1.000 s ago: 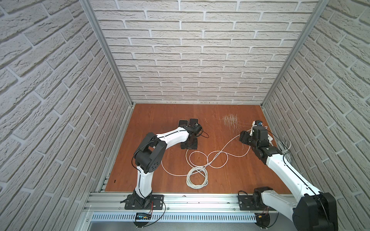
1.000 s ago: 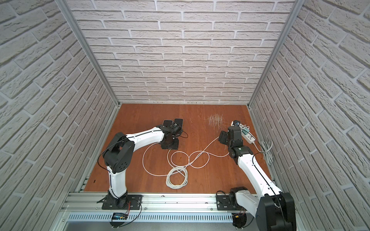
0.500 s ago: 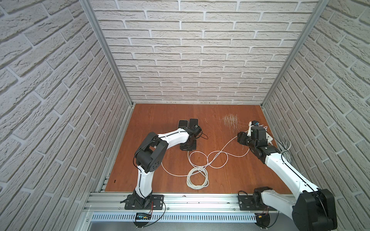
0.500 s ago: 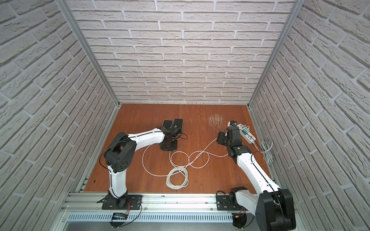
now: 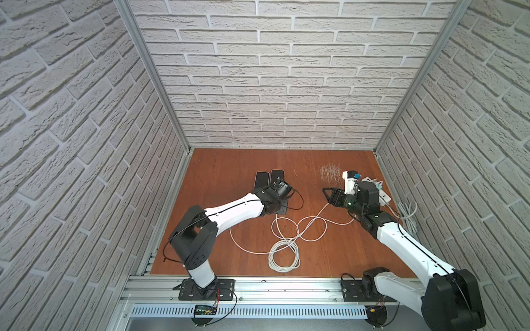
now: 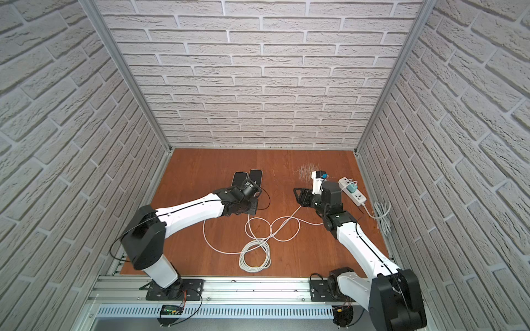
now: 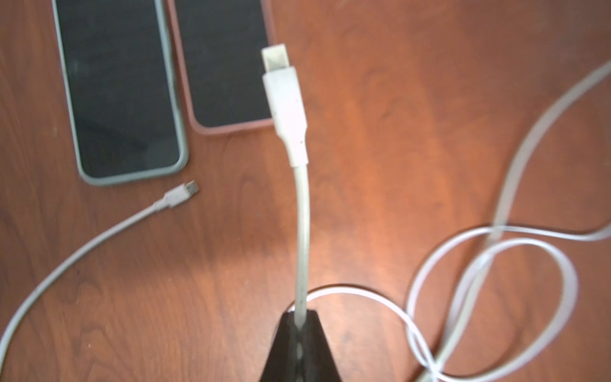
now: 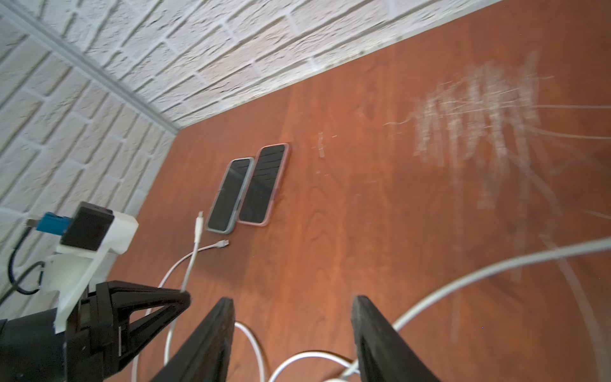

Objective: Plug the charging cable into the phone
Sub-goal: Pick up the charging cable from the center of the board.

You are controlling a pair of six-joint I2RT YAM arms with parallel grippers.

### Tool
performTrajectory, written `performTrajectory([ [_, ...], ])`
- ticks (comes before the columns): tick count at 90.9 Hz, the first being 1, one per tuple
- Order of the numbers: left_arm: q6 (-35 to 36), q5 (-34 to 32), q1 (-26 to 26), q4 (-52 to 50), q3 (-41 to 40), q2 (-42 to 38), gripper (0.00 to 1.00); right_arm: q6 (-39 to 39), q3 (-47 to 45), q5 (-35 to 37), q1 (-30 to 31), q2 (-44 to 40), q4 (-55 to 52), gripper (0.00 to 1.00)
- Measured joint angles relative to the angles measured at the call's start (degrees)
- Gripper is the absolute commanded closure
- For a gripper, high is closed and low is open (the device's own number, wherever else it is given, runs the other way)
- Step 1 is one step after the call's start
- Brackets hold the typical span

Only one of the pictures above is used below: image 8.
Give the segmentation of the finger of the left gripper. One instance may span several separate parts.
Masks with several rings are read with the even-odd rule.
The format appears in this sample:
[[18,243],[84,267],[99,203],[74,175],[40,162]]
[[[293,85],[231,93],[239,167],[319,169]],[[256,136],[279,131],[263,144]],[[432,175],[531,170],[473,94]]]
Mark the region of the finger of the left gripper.
[[92,350],[103,372],[120,372],[191,304],[186,291],[135,283],[99,283],[90,294]]

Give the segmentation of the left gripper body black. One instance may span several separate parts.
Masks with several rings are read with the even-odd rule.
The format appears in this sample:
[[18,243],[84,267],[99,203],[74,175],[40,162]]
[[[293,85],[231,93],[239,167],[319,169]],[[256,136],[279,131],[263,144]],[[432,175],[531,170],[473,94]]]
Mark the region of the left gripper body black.
[[66,330],[55,328],[57,311],[1,321],[2,381],[94,381],[89,330],[76,310]]

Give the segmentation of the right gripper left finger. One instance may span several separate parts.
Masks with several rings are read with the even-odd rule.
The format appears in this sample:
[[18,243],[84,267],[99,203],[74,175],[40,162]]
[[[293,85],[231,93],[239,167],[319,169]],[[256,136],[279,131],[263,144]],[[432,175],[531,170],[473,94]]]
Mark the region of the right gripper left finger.
[[222,298],[153,380],[225,381],[234,326],[234,302]]

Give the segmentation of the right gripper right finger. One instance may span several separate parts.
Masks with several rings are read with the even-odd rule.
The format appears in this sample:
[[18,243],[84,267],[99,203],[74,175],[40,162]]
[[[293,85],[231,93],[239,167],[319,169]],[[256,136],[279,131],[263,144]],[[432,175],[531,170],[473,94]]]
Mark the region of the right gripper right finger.
[[353,300],[351,323],[361,380],[439,382],[368,297]]

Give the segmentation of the phone with green case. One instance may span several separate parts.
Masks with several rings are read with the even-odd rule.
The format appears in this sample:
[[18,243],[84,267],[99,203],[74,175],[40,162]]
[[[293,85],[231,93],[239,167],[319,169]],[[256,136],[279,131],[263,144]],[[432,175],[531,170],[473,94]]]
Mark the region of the phone with green case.
[[205,223],[207,231],[224,235],[233,231],[254,163],[253,157],[233,159],[229,163]]

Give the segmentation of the phone with pink case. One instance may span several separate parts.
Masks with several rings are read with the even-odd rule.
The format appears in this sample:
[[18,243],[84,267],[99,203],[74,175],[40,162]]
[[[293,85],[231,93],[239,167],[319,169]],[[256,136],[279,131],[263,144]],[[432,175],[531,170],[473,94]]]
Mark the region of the phone with pink case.
[[240,204],[240,224],[263,227],[270,220],[275,197],[283,179],[290,145],[276,143],[262,147]]

